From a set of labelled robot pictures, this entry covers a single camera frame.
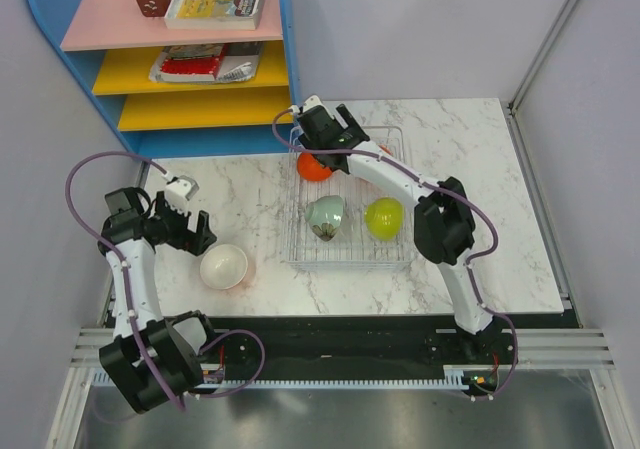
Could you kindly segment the white wire dish rack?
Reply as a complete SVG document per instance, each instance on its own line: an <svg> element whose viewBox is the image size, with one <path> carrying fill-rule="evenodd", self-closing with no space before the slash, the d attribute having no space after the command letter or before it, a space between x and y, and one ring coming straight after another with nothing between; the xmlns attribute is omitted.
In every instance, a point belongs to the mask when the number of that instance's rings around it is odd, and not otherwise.
<svg viewBox="0 0 640 449"><path fill-rule="evenodd" d="M299 175L299 153L288 152L288 188L282 246L284 259L296 269L319 271L402 270L415 258L413 215L406 210L399 233L390 241L376 239L367 229L366 208L385 197L386 192L372 184L342 172L322 182L310 182ZM344 201L346 226L330 241L316 236L305 221L307 206L324 196L339 196Z"/></svg>

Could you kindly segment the yellow-green bowl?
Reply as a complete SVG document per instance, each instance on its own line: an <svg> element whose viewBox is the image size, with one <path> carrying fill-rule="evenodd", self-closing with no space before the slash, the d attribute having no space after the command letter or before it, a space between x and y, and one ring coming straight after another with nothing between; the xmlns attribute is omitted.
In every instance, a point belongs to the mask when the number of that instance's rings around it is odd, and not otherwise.
<svg viewBox="0 0 640 449"><path fill-rule="evenodd" d="M377 240L390 241L403 225L404 208L390 197L379 198L369 204L364 212L364 221L369 233Z"/></svg>

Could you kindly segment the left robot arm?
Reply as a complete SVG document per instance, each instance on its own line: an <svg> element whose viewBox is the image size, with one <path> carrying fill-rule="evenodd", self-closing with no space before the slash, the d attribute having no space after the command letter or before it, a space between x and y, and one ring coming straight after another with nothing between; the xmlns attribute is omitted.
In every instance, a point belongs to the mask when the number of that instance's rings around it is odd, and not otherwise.
<svg viewBox="0 0 640 449"><path fill-rule="evenodd" d="M99 360L138 414L201 384L200 362L211 361L219 351L220 340L201 312L173 319L162 315L155 284L158 246L200 256L217 240L205 211L199 212L194 230L188 227L189 202L198 189L194 180L182 176L154 197L137 187L105 197L110 216L98 246L114 277L116 323Z"/></svg>

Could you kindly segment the pale green ceramic bowl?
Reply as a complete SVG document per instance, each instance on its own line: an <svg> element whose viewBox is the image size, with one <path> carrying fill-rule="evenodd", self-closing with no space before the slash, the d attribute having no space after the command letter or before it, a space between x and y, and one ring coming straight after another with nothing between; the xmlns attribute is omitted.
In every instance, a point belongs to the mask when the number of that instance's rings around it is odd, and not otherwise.
<svg viewBox="0 0 640 449"><path fill-rule="evenodd" d="M304 219L317 238L329 242L345 219L344 199L338 195L320 197L306 206Z"/></svg>

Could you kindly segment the orange bowl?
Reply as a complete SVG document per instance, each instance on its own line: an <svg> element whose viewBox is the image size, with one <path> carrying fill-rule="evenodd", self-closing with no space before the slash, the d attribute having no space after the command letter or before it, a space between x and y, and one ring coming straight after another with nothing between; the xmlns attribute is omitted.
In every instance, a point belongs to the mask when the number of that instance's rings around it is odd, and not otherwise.
<svg viewBox="0 0 640 449"><path fill-rule="evenodd" d="M228 290L239 285L247 275L249 260L236 245L222 244L209 249L200 263L203 283L214 290Z"/></svg>
<svg viewBox="0 0 640 449"><path fill-rule="evenodd" d="M330 168L323 166L313 155L308 153L301 153L298 156L296 170L302 179L309 182L322 182L333 174Z"/></svg>

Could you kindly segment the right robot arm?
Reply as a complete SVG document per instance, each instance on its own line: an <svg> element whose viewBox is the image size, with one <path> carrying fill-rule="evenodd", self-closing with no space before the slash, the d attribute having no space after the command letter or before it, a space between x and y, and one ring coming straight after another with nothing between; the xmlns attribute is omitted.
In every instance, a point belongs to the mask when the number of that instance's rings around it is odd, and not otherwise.
<svg viewBox="0 0 640 449"><path fill-rule="evenodd" d="M413 241L419 254L437 266L463 333L458 350L467 361L483 361L499 340L506 317L484 301L473 262L493 254L499 244L495 225L469 201L454 177L429 179L384 151L345 105L337 115L316 96L290 111L301 129L296 150L332 171L360 178L398 200L413 213Z"/></svg>

